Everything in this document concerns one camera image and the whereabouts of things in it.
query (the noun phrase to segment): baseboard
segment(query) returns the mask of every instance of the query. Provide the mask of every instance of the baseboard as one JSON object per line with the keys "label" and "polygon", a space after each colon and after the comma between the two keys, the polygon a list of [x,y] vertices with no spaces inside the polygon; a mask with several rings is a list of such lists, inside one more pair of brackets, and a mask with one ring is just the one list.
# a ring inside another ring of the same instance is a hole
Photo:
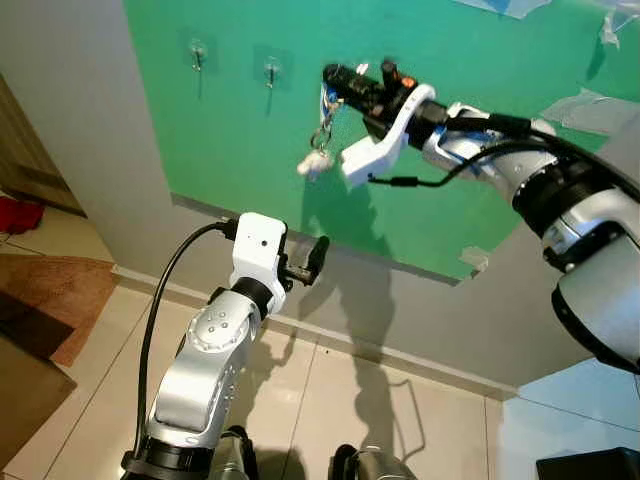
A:
{"label": "baseboard", "polygon": [[[153,293],[158,282],[157,278],[150,275],[135,272],[118,265],[113,267],[112,272],[118,278],[120,285],[149,294]],[[165,288],[163,298],[198,308],[209,299],[209,295],[169,282]],[[265,322],[265,328],[286,335],[296,335],[302,340],[317,343],[323,347],[333,348],[365,360],[379,362],[391,368],[496,400],[513,398],[518,393],[517,387],[511,385],[494,382],[393,348],[353,339],[349,335],[282,315],[270,316]]]}

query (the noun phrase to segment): tile floor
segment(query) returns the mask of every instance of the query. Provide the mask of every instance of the tile floor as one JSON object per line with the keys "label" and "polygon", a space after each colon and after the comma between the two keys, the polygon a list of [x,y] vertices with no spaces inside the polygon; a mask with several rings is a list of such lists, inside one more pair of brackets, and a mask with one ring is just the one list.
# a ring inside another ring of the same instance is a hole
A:
{"label": "tile floor", "polygon": [[[110,259],[90,222],[47,209],[42,225],[0,236],[0,253]],[[78,388],[7,465],[11,480],[117,479],[134,433],[148,295],[117,287],[73,367]],[[158,385],[194,310],[164,302],[149,379]],[[421,479],[534,480],[535,460],[640,449],[634,378],[595,361],[533,382],[499,403],[264,331],[238,381],[230,424],[247,426],[262,476],[325,479],[341,443],[379,445]]]}

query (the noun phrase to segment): red object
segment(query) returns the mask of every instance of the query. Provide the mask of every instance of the red object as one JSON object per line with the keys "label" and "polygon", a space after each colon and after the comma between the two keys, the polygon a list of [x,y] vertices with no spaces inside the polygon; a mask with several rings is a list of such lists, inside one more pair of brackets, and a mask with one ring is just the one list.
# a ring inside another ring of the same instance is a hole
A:
{"label": "red object", "polygon": [[43,213],[42,205],[0,197],[0,232],[24,233],[36,228]]}

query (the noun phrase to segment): green backdrop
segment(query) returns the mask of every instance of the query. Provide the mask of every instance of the green backdrop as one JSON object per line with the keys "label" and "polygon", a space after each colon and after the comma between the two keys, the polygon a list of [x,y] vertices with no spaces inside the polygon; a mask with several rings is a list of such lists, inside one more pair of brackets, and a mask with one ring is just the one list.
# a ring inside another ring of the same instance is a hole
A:
{"label": "green backdrop", "polygon": [[[133,44],[172,192],[228,210],[282,218],[291,229],[454,278],[461,250],[493,250],[519,219],[489,186],[349,190],[338,168],[315,183],[296,174],[318,124],[326,63],[384,56],[430,83],[438,100],[535,116],[581,86],[640,100],[639,22],[602,46],[605,11],[554,0],[515,20],[452,0],[125,0]],[[190,49],[205,50],[201,73]],[[264,62],[282,75],[265,86]],[[332,151],[362,137],[354,112],[336,120]],[[559,129],[591,150],[604,137]],[[393,174],[439,177],[405,151]]]}

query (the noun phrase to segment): brown rug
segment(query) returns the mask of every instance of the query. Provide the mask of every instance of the brown rug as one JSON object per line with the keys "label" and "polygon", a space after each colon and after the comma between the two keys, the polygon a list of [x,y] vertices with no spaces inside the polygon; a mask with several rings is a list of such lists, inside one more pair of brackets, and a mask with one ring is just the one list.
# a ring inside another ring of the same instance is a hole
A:
{"label": "brown rug", "polygon": [[[112,266],[78,257],[0,255],[0,298],[34,309],[28,312],[13,305],[17,316],[3,319],[3,333],[40,356],[57,341],[49,358],[71,366],[113,292]],[[62,328],[53,325],[55,321],[64,324]]]}

